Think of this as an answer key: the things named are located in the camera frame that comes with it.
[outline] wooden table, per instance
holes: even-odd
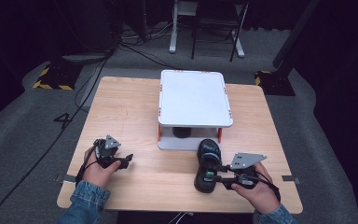
[[[67,174],[77,174],[95,139],[111,134],[121,143],[118,157],[134,156],[128,169],[112,175],[105,209],[253,213],[245,199],[220,183],[211,194],[195,189],[196,151],[158,149],[159,84],[158,79],[103,77]],[[290,213],[301,213],[295,183],[282,180],[291,172],[263,91],[257,86],[226,87],[234,123],[223,132],[223,164],[230,164],[235,152],[266,154],[263,164],[281,190],[282,203]],[[74,189],[75,184],[62,184],[59,207],[70,206]]]

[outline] hazard tape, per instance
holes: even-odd
[[[73,85],[67,84],[52,84],[48,83],[48,80],[51,81],[51,78],[48,77],[48,71],[50,68],[50,64],[46,66],[46,68],[42,71],[39,78],[37,79],[36,83],[34,84],[33,88],[41,88],[45,90],[65,90],[65,91],[72,91],[75,89],[75,83]]]
[[[258,71],[255,73],[255,85],[259,86],[259,87],[262,87],[261,85],[261,79],[260,79],[260,75],[261,74],[273,74],[272,72],[270,71]]]

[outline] cable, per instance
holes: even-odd
[[[170,67],[170,68],[175,69],[175,70],[185,70],[185,69],[183,69],[183,68],[178,68],[178,67],[175,67],[175,66],[173,66],[173,65],[170,65],[170,64],[168,64],[168,63],[165,63],[165,62],[163,62],[161,59],[158,59],[158,60],[161,61],[161,62],[163,62],[163,63],[157,62],[156,60],[151,59],[150,57],[146,56],[146,54],[149,54],[149,53],[141,52],[141,51],[139,51],[139,50],[133,49],[133,48],[128,47],[128,46],[126,46],[126,45],[124,45],[124,44],[121,44],[121,43],[120,43],[119,45],[122,46],[122,47],[124,47],[124,48],[126,48],[126,49],[130,49],[130,50],[132,50],[132,51],[135,52],[135,53],[138,53],[138,54],[144,56],[146,59],[152,61],[153,63],[157,63],[157,64],[162,65],[162,66],[165,66],[165,67]]]
[[[72,64],[72,65],[89,65],[89,64],[93,64],[93,63],[100,63],[103,60],[105,60],[106,58],[109,58],[110,56],[112,56],[112,54],[113,54],[113,52],[109,52],[109,53],[106,53],[102,57],[92,58],[92,59],[82,59],[82,60],[66,59],[63,57],[62,58],[64,60],[66,60],[69,64]]]
[[[90,164],[89,164],[88,166],[86,166],[84,169],[87,170],[87,168],[89,168],[89,166],[91,166],[91,165],[94,164],[94,163],[97,163],[97,161],[94,161],[94,162],[90,163]]]
[[[89,111],[87,111],[87,110],[83,109],[82,107],[80,107],[80,106],[77,104],[76,99],[77,99],[77,96],[78,96],[78,94],[80,93],[80,91],[86,86],[86,84],[89,83],[90,79],[95,75],[95,71],[97,71],[97,67],[98,67],[100,64],[101,64],[101,62],[99,62],[99,63],[97,64],[97,66],[95,66],[94,71],[92,72],[92,75],[86,80],[86,82],[83,84],[83,86],[80,87],[80,89],[77,91],[76,96],[75,96],[75,105],[76,105],[76,107],[77,107],[77,108],[80,108],[82,111],[84,111],[84,112],[86,112],[86,113],[89,113]]]
[[[94,82],[94,84],[91,87],[91,90],[89,91],[89,94],[87,95],[85,101],[81,104],[80,107],[82,107],[86,100],[90,97],[92,90],[94,89],[94,86],[98,80],[98,77],[100,76],[102,70],[103,70],[103,66],[106,64],[108,58],[105,59],[105,61],[103,62],[102,67],[100,68],[100,71],[98,73],[98,76]],[[73,118],[77,115],[77,113],[80,111],[80,108],[77,109],[77,111],[75,112],[75,114],[69,119],[69,120],[73,120]],[[51,151],[51,149],[54,147],[54,145],[57,143],[57,141],[61,138],[62,134],[65,132],[66,128],[69,126],[71,122],[68,122],[66,125],[63,125],[60,133],[57,135],[57,137],[54,139],[54,141],[51,143],[51,145],[48,147],[48,149],[45,151],[45,153],[43,153],[43,155],[39,158],[39,160],[37,160],[37,162],[31,167],[30,170],[28,170],[28,172],[20,179],[20,181],[10,190],[10,192],[1,200],[0,202],[0,207],[2,206],[2,204],[6,201],[6,199],[14,192],[14,190],[17,189],[17,187],[25,180],[26,177],[28,177],[28,175],[34,170],[34,168],[46,157],[46,155],[48,155],[48,153]]]
[[[143,40],[142,38],[140,38],[140,36],[138,36],[137,34],[132,34],[130,33],[129,35],[123,35],[121,37],[122,41],[121,43],[124,43],[126,45],[131,45],[132,47],[134,46],[142,46],[143,44],[147,43],[148,41],[150,40],[157,40],[157,39],[160,39],[162,38],[163,36],[165,35],[171,35],[172,33],[167,33],[168,32],[168,27],[170,27],[171,25],[173,24],[173,21],[168,23],[167,25],[165,25],[164,27],[162,28],[159,28],[158,31],[155,31],[155,28],[151,28],[152,31],[145,34],[145,36],[149,36],[149,38],[147,38],[146,40]],[[123,39],[133,39],[133,38],[137,38],[136,42],[135,43],[129,43],[129,42],[124,42]]]
[[[182,216],[179,217],[179,219],[176,221],[176,224],[178,224],[178,223],[180,222],[180,220],[182,220],[182,218],[183,218],[186,214],[187,214],[187,213],[182,214]]]
[[[262,175],[264,178],[266,178],[263,174],[260,174],[259,172],[256,172],[256,173],[258,175]],[[259,181],[259,182],[262,182],[262,183],[266,184],[267,186],[269,186],[269,188],[272,189],[272,191],[277,196],[278,202],[281,202],[281,194],[279,192],[279,188],[276,187],[274,184],[272,184],[272,182],[270,182],[268,178],[266,178],[266,180],[264,180],[262,178],[251,176],[251,175],[246,175],[246,174],[242,174],[242,175],[245,176],[247,179]]]
[[[174,220],[176,220],[177,217],[179,217],[182,213],[179,213],[178,215],[176,215],[176,217],[174,217],[168,224],[171,224]]]

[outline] chair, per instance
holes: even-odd
[[[191,53],[191,59],[194,59],[194,52],[196,48],[196,42],[208,42],[216,43],[216,41],[210,40],[198,40],[198,30],[229,30],[225,42],[232,36],[233,48],[231,51],[230,62],[234,56],[234,51],[237,46],[238,38],[240,36],[240,30],[245,17],[246,8],[248,2],[241,0],[242,7],[241,12],[238,15],[237,9],[233,0],[199,0],[197,5],[196,17],[193,24],[193,49]]]

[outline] jean jacket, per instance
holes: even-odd
[[[86,181],[80,181],[71,196],[71,206],[57,223],[81,224],[98,223],[110,191]],[[297,224],[286,208],[281,204],[273,212],[262,215],[255,211],[254,224]]]

